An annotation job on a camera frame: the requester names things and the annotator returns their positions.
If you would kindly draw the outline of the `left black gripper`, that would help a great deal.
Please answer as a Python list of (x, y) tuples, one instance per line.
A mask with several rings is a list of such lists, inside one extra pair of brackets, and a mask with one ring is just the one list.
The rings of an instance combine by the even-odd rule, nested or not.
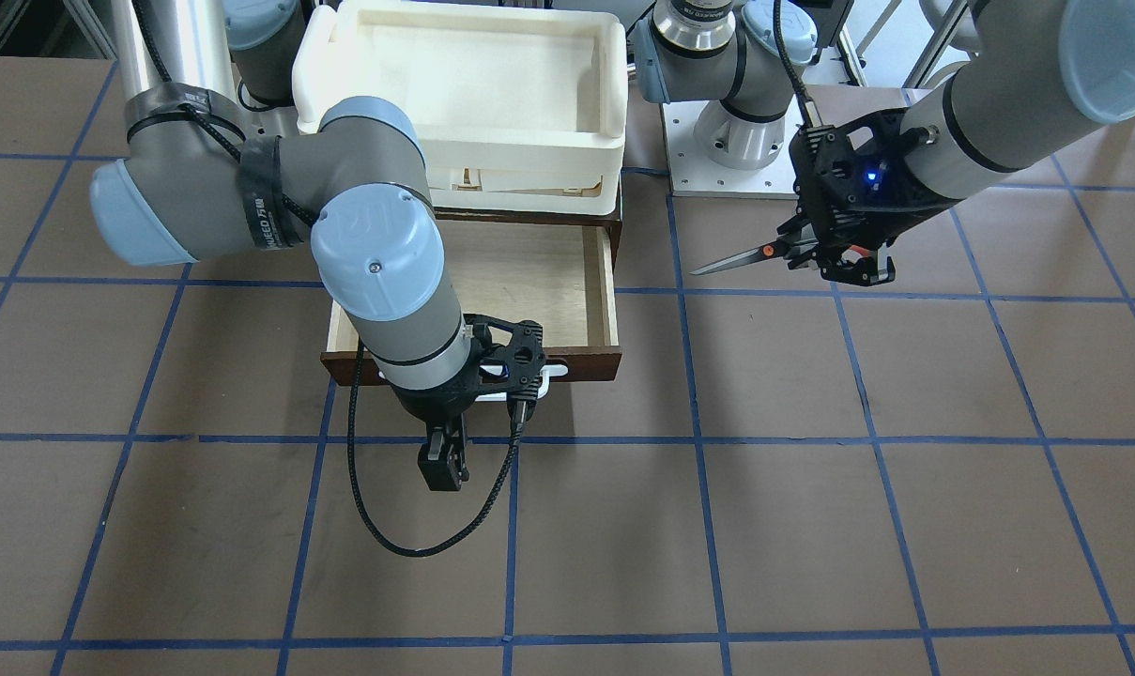
[(875, 286), (897, 278), (889, 245), (955, 205), (925, 187), (906, 163), (933, 145), (938, 127), (903, 128), (902, 108), (842, 127), (805, 121), (789, 145), (796, 214), (777, 227), (789, 269), (818, 269), (824, 281)]

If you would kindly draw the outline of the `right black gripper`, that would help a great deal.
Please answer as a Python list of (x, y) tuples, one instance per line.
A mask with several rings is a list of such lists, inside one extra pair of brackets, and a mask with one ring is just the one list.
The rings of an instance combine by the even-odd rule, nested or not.
[(424, 423), (426, 441), (418, 453), (418, 467), (430, 491), (460, 491), (471, 478), (466, 466), (465, 411), (480, 395), (480, 377), (452, 377), (424, 390), (392, 385), (401, 406)]

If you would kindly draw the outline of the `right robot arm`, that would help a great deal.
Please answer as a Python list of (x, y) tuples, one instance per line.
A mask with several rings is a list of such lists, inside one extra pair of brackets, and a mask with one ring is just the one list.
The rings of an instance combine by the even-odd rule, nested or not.
[(309, 245), (323, 287), (376, 367), (428, 428), (426, 483), (466, 479), (468, 394), (478, 347), (444, 262), (424, 154), (398, 105), (333, 104), (317, 130), (257, 133), (232, 65), (287, 96), (304, 16), (296, 1), (116, 1), (131, 155), (92, 176), (90, 204), (117, 256), (165, 267)]

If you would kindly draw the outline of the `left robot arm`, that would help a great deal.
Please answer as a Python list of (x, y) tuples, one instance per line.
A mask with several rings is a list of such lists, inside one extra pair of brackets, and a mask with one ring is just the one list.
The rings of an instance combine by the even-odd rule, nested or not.
[(886, 248), (913, 227), (1135, 116), (1135, 1), (972, 1), (982, 54), (916, 104), (821, 120), (802, 71), (819, 26), (790, 1), (658, 1), (632, 29), (639, 88), (658, 103), (705, 101), (699, 140), (723, 164), (755, 130), (777, 141), (791, 103), (798, 196), (777, 239), (703, 267), (785, 257), (825, 281), (896, 279)]

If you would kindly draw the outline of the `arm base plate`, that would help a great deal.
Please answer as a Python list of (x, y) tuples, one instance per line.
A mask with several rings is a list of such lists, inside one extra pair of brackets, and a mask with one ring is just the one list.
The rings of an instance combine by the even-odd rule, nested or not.
[(789, 142), (802, 125), (794, 101), (768, 122), (740, 119), (720, 101), (682, 101), (661, 110), (676, 195), (794, 198)]

